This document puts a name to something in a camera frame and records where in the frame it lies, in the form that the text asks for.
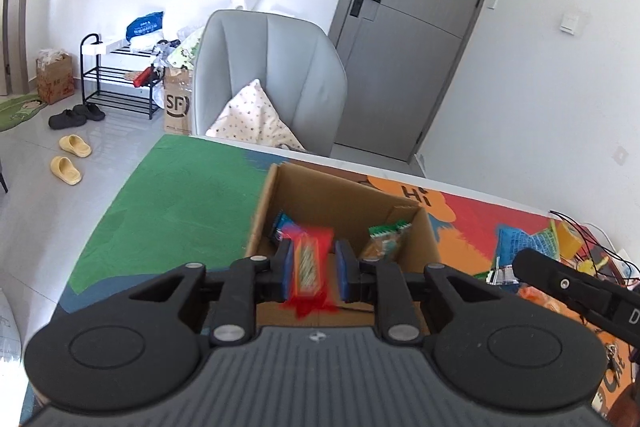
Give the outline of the green striped cracker packet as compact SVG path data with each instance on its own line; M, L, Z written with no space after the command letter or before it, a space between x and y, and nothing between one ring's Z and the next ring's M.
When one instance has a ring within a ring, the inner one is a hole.
M399 220L369 229L369 242L360 258L367 261L395 261L411 229L409 222Z

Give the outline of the red snack packet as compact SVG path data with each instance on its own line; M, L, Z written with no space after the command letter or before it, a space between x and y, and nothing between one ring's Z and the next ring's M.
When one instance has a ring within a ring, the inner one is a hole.
M330 295L329 253L333 231L327 228L303 228L285 225L282 239L291 242L285 258L285 308L301 320L316 312L334 312Z

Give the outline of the blue snack packet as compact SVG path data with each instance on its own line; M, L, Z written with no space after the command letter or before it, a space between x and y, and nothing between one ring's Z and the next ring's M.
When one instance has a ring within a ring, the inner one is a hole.
M298 230L299 226L297 225L297 223L291 217L288 217L285 212L280 211L277 214L276 219L274 219L271 227L271 231L269 234L270 242L278 245L282 241L286 233L288 233L289 231Z

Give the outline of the brown cardboard box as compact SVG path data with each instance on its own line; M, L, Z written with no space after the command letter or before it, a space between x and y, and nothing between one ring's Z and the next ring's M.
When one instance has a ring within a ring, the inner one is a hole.
M328 228L334 239L347 239L356 255L369 242L368 228L397 220L411 222L408 241L397 257L402 272L422 274L425 265L439 262L434 233L426 210L412 199L378 191L341 176L285 162L271 164L254 214L245 257L272 256L268 246L274 220L283 211L296 225ZM330 295L340 307L335 312L314 312L299 320L281 303L257 306L258 326L343 327L373 326L373 307L343 303L338 297L335 256L331 251L328 276Z

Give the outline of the yellow tape roll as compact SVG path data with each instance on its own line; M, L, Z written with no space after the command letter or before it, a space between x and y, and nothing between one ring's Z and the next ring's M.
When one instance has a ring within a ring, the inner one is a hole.
M554 221L553 226L560 257L573 260L584 247L582 236L565 221Z

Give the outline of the colourful cat table mat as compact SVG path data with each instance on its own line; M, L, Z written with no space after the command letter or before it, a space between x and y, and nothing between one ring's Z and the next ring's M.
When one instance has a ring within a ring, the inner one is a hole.
M418 345L373 326L258 326L211 345L209 273L245 258L271 164L412 199L440 261L405 279ZM29 341L35 426L634 426L639 348L520 282L487 284L499 231L549 221L450 190L164 136L93 232Z

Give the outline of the dotted cream cushion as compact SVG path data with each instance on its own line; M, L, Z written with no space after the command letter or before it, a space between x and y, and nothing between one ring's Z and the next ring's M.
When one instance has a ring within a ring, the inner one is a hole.
M207 129L209 138L298 150L305 147L280 119L258 79L242 88Z

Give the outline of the SF cardboard box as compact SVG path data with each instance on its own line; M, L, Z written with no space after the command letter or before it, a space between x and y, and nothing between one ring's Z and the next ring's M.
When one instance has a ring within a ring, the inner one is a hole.
M189 69L165 69L164 129L167 133L190 135L192 131L192 74Z

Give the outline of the yellow slipper near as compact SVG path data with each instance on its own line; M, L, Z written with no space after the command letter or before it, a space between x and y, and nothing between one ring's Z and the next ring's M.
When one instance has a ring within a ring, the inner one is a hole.
M77 185L82 179L80 171L66 156L54 156L50 161L50 170L53 176L70 186Z

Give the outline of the yellow slipper far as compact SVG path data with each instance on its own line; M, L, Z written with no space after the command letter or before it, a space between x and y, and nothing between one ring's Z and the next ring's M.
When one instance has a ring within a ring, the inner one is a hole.
M70 153L79 158L86 158L91 155L91 146L77 134L69 134L62 136L58 140L58 146L64 152Z

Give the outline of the black slippers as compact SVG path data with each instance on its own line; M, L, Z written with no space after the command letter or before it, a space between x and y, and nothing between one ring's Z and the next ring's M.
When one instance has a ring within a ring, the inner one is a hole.
M94 103L78 104L72 109L65 109L62 113L53 115L48 120L52 130L63 130L81 127L88 121L102 121L105 113Z

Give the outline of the blue plastic bag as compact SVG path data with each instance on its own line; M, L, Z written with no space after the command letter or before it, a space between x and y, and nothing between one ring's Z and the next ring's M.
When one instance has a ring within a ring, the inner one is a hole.
M126 27L126 40L131 41L133 38L161 30L163 28L163 18L163 11L156 11L137 17Z

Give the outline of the brown box on floor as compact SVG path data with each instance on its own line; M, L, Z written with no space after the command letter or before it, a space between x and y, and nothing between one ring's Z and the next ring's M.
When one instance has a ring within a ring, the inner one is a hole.
M52 105L75 92L72 56L64 50L41 50L36 58L36 85L41 101Z

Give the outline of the grey door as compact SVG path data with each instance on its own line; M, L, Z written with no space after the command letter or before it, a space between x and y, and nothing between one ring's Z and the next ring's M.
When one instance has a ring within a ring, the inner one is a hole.
M331 36L348 95L337 144L408 161L456 72L484 0L340 0Z

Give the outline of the white light switch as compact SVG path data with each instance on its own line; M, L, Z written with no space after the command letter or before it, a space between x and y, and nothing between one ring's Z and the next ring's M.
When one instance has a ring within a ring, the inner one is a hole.
M576 36L580 25L580 15L576 13L564 13L561 18L559 30L564 34Z

